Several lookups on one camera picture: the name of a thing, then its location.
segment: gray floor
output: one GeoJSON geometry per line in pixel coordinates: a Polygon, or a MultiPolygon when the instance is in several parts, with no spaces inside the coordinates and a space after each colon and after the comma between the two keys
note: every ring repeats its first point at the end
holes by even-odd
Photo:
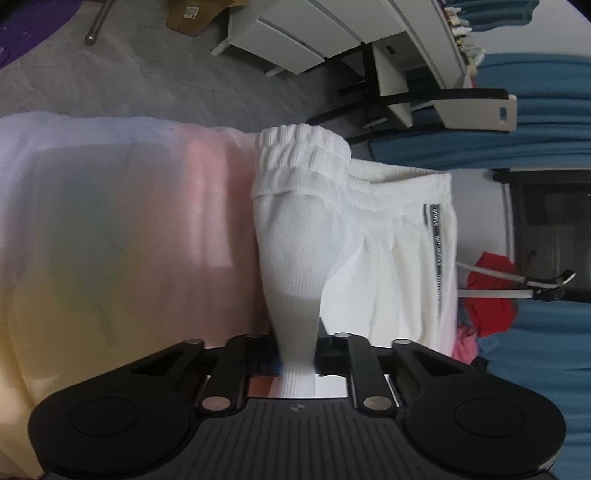
{"type": "MultiPolygon", "coordinates": [[[[83,2],[53,36],[0,70],[0,116],[145,115],[257,132],[333,108],[343,102],[336,90],[355,81],[342,66],[267,78],[270,64],[236,47],[212,57],[228,14],[191,38],[166,28],[166,0],[116,1],[98,42],[87,47],[83,38],[99,8],[83,2]]],[[[347,135],[359,125],[344,119],[328,127],[347,135]]]]}

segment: purple object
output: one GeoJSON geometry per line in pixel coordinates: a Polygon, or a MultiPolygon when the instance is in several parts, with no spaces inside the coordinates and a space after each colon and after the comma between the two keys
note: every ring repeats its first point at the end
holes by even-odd
{"type": "Polygon", "coordinates": [[[25,0],[0,22],[0,68],[55,33],[81,3],[82,0],[25,0]]]}

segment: curtain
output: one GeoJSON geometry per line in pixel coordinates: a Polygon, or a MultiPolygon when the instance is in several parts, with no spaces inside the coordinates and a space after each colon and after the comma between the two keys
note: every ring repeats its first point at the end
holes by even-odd
{"type": "Polygon", "coordinates": [[[400,135],[371,142],[374,160],[442,170],[591,166],[591,59],[493,54],[476,81],[517,95],[516,130],[400,135]]]}
{"type": "Polygon", "coordinates": [[[549,398],[567,424],[553,473],[582,480],[591,472],[591,304],[523,300],[507,332],[479,341],[488,371],[549,398]]]}
{"type": "Polygon", "coordinates": [[[540,0],[463,0],[449,3],[462,7],[460,18],[468,20],[475,32],[506,25],[527,25],[540,0]]]}

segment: white sweatpants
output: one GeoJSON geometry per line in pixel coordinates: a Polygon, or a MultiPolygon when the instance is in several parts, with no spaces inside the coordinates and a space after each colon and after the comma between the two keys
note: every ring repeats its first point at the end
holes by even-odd
{"type": "Polygon", "coordinates": [[[252,189],[265,299],[280,348],[280,397],[314,397],[318,318],[389,346],[450,355],[456,217],[449,174],[352,160],[320,127],[263,131],[252,189]]]}

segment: white label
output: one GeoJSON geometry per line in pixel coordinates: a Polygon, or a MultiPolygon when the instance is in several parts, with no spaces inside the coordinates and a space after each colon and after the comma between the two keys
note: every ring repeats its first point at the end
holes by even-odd
{"type": "Polygon", "coordinates": [[[190,18],[191,20],[195,20],[197,12],[199,12],[199,7],[187,7],[187,9],[185,10],[185,14],[183,15],[183,18],[190,18]]]}

